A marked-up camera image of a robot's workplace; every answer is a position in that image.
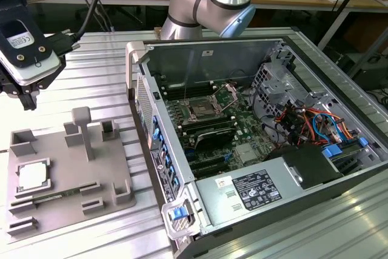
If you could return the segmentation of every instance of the table leg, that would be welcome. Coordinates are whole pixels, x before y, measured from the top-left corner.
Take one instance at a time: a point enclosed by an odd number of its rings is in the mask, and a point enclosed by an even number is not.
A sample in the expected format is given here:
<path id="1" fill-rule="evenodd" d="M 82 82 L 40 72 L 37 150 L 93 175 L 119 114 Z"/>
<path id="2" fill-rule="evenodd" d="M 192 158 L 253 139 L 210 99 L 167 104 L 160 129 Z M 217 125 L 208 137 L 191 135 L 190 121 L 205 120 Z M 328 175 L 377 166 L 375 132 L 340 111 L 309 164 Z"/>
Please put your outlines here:
<path id="1" fill-rule="evenodd" d="M 323 50 L 327 43 L 332 39 L 333 35 L 335 32 L 338 30 L 340 25 L 344 22 L 346 19 L 347 15 L 349 14 L 348 11 L 343 11 L 341 14 L 337 17 L 337 19 L 333 22 L 332 26 L 330 29 L 327 31 L 327 33 L 324 35 L 322 40 L 318 44 L 318 48 Z"/>

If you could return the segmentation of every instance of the blue latch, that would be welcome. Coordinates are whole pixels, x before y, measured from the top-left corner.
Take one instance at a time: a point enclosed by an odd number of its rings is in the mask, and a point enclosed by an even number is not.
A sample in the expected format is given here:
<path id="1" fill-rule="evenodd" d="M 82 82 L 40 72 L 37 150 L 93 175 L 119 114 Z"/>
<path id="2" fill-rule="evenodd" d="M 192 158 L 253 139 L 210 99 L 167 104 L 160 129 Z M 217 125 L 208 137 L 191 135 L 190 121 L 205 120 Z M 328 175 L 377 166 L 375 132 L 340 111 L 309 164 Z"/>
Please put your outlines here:
<path id="1" fill-rule="evenodd" d="M 331 158 L 333 156 L 341 154 L 343 151 L 337 145 L 329 145 L 323 151 L 322 154 L 326 158 Z"/>
<path id="2" fill-rule="evenodd" d="M 166 168 L 169 167 L 171 164 L 171 158 L 170 156 L 166 155 Z"/>
<path id="3" fill-rule="evenodd" d="M 360 138 L 360 139 L 358 140 L 358 142 L 359 142 L 360 145 L 362 145 L 363 147 L 366 147 L 366 146 L 368 146 L 368 144 L 369 144 L 368 140 L 365 139 L 365 138 Z"/>
<path id="4" fill-rule="evenodd" d="M 182 218 L 187 218 L 188 216 L 189 216 L 189 213 L 187 212 L 187 209 L 184 206 L 181 206 L 174 209 L 172 220 L 177 221 Z"/>
<path id="5" fill-rule="evenodd" d="M 155 129 L 155 131 L 154 131 L 154 133 L 153 133 L 153 135 L 152 135 L 152 138 L 154 139 L 154 140 L 156 140 L 157 138 L 159 138 L 159 133 L 160 133 L 160 130 L 157 128 L 157 129 Z"/>

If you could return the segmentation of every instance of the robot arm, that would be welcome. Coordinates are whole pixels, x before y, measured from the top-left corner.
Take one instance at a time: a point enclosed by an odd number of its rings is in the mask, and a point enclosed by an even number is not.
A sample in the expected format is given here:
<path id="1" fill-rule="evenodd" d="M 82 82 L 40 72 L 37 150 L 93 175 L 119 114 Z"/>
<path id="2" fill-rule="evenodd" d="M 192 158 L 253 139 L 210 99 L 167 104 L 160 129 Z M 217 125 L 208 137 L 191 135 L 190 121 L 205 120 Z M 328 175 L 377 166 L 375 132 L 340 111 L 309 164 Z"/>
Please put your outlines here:
<path id="1" fill-rule="evenodd" d="M 46 38 L 27 9 L 27 0 L 0 0 L 0 93 L 19 98 L 24 110 L 36 109 L 39 89 L 46 89 L 64 69 L 64 55 L 78 47 L 76 41 L 96 4 L 93 0 L 78 33 Z M 161 38 L 200 38 L 202 25 L 222 37 L 238 36 L 254 13 L 250 0 L 171 0 Z"/>
<path id="2" fill-rule="evenodd" d="M 223 38 L 239 36 L 254 14 L 250 0 L 170 0 L 161 39 L 201 38 L 201 26 Z"/>
<path id="3" fill-rule="evenodd" d="M 63 56 L 76 44 L 64 33 L 46 38 L 27 0 L 0 0 L 0 15 L 0 93 L 19 98 L 24 110 L 34 110 L 39 89 L 59 75 L 65 67 Z"/>

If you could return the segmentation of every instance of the blue connector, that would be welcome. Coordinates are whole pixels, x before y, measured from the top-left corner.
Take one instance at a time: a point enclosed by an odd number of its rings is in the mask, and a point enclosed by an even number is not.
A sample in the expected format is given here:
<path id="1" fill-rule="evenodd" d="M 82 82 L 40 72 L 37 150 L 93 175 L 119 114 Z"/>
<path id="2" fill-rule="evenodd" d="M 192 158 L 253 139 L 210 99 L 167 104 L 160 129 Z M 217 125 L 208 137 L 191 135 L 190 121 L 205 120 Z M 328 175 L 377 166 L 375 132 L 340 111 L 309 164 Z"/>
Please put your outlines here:
<path id="1" fill-rule="evenodd" d="M 170 170 L 169 170 L 169 177 L 172 178 L 175 174 L 175 169 L 174 169 L 174 166 L 170 166 Z"/>
<path id="2" fill-rule="evenodd" d="M 152 138 L 154 140 L 156 140 L 157 138 L 159 138 L 159 134 L 160 134 L 160 130 L 159 130 L 159 128 L 156 128 L 153 135 L 152 135 Z"/>
<path id="3" fill-rule="evenodd" d="M 177 221 L 177 220 L 180 220 L 182 218 L 187 218 L 188 216 L 189 216 L 189 213 L 188 213 L 187 209 L 184 206 L 181 206 L 181 207 L 177 207 L 176 209 L 174 209 L 174 213 L 172 215 L 172 220 Z"/>
<path id="4" fill-rule="evenodd" d="M 363 147 L 366 147 L 366 146 L 368 146 L 368 144 L 369 144 L 368 140 L 365 139 L 365 138 L 360 138 L 360 139 L 358 140 L 358 142 L 359 142 L 360 145 L 362 145 Z"/>
<path id="5" fill-rule="evenodd" d="M 173 181 L 174 181 L 174 185 L 176 187 L 178 187 L 179 186 L 179 180 L 177 179 L 177 177 L 175 177 Z"/>
<path id="6" fill-rule="evenodd" d="M 226 154 L 224 155 L 224 158 L 225 158 L 225 162 L 228 161 L 230 159 L 230 157 L 232 156 L 233 152 L 230 152 L 229 154 Z"/>
<path id="7" fill-rule="evenodd" d="M 343 151 L 337 145 L 329 145 L 323 151 L 322 154 L 326 158 L 331 158 L 333 156 L 341 154 Z"/>
<path id="8" fill-rule="evenodd" d="M 166 168 L 169 168 L 170 165 L 171 165 L 171 158 L 170 158 L 170 156 L 166 155 L 165 161 L 166 161 Z"/>

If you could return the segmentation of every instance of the power supply label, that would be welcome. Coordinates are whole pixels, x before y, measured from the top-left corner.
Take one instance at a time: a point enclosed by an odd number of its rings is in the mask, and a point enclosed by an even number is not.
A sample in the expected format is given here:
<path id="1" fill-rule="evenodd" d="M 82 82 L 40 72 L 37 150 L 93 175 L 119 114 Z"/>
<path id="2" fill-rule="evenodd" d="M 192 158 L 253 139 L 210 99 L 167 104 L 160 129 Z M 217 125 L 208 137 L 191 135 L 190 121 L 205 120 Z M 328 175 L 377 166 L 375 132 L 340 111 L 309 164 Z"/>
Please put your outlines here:
<path id="1" fill-rule="evenodd" d="M 238 195 L 247 210 L 254 210 L 282 197 L 266 170 L 233 179 Z"/>

